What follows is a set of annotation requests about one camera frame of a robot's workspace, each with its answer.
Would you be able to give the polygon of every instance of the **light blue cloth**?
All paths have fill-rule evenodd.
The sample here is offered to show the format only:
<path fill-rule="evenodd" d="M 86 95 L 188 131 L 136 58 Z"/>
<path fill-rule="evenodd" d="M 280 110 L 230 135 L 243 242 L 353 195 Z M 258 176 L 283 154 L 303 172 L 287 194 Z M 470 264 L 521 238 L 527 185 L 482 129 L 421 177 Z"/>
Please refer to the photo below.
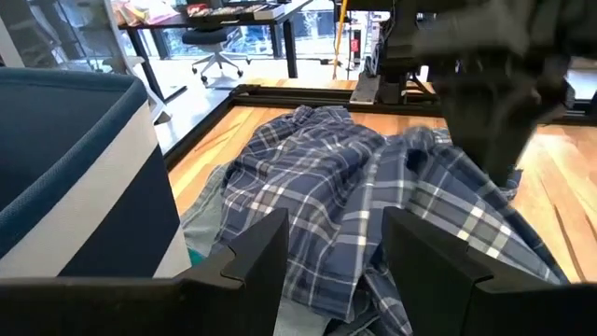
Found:
<path fill-rule="evenodd" d="M 210 174 L 205 188 L 180 221 L 193 265 L 209 256 L 222 218 L 220 186 L 228 165 L 217 166 Z M 329 318 L 311 312 L 302 304 L 287 298 L 280 300 L 274 336 L 321 336 Z"/>

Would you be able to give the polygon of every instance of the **plaid shirt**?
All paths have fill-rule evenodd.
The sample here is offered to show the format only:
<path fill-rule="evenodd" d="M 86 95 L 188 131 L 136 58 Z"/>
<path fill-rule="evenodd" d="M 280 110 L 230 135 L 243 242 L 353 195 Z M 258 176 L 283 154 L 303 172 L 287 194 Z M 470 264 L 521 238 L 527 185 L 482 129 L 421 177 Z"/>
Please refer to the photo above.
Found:
<path fill-rule="evenodd" d="M 399 335 L 412 332 L 382 253 L 386 206 L 408 209 L 527 273 L 565 282 L 503 192 L 448 139 L 426 128 L 384 137 L 354 124 L 343 107 L 302 106 L 274 119 L 227 170 L 214 250 L 287 208 L 284 295 L 344 321 L 373 304 Z"/>

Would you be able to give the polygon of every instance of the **black metal frame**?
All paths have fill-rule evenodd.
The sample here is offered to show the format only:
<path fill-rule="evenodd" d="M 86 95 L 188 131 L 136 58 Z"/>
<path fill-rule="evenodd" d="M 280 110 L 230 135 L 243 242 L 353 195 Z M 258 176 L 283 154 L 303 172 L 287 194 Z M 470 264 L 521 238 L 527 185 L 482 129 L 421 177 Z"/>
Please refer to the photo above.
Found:
<path fill-rule="evenodd" d="M 195 126 L 164 155 L 166 166 L 171 170 L 185 155 L 224 118 L 235 106 L 296 108 L 301 105 L 313 107 L 341 105 L 350 112 L 363 112 L 395 116 L 443 118 L 439 101 L 431 103 L 428 95 L 407 94 L 405 105 L 361 105 L 350 102 L 352 90 L 275 88 L 259 85 L 239 85 L 216 106 L 205 119 Z M 578 100 L 575 107 L 551 124 L 574 126 L 597 126 L 597 115 L 590 113 L 590 101 Z"/>

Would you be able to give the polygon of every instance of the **black desk leg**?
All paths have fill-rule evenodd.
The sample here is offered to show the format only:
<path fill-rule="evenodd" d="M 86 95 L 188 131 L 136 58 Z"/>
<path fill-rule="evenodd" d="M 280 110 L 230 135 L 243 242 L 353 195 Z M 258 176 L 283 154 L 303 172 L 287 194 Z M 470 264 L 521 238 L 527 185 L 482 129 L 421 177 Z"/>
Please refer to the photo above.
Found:
<path fill-rule="evenodd" d="M 295 32 L 292 27 L 292 19 L 288 19 L 283 23 L 284 29 L 284 44 L 286 48 L 286 64 L 288 65 L 288 77 L 298 78 L 297 73 L 297 48 L 295 46 Z"/>
<path fill-rule="evenodd" d="M 282 58 L 282 31 L 279 24 L 270 24 L 270 35 L 273 58 Z"/>
<path fill-rule="evenodd" d="M 149 88 L 151 88 L 151 90 L 155 92 L 162 101 L 164 101 L 164 95 L 163 93 L 161 93 L 160 84 L 158 83 L 156 74 L 153 73 L 151 64 L 149 64 L 149 56 L 147 56 L 147 51 L 143 47 L 143 41 L 141 40 L 141 36 L 139 36 L 139 34 L 141 34 L 141 31 L 136 29 L 129 29 L 127 30 L 127 33 L 129 33 L 129 37 L 131 38 L 131 44 L 134 48 L 134 51 L 137 53 L 138 56 L 141 56 L 144 60 L 144 62 L 141 63 L 141 66 L 143 67 L 143 72 L 146 74 Z"/>

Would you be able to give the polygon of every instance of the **black machine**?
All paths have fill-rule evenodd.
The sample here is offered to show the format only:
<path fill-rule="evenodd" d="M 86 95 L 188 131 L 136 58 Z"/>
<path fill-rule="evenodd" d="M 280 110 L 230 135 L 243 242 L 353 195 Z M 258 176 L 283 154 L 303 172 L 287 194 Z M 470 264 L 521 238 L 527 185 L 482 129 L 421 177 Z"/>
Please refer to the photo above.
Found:
<path fill-rule="evenodd" d="M 456 146 L 504 183 L 537 124 L 597 125 L 574 102 L 572 57 L 597 58 L 592 0 L 349 0 L 391 10 L 354 92 L 244 86 L 229 104 L 336 105 L 446 119 Z M 414 74 L 430 65 L 437 95 Z M 423 94 L 402 94 L 409 81 Z M 223 114 L 210 114 L 196 143 Z M 184 152 L 166 157 L 172 166 Z M 408 212 L 387 208 L 383 248 L 417 336 L 594 335 L 594 285 L 555 287 Z M 287 213 L 278 209 L 229 248 L 174 279 L 5 279 L 3 334 L 268 335 L 285 277 Z"/>

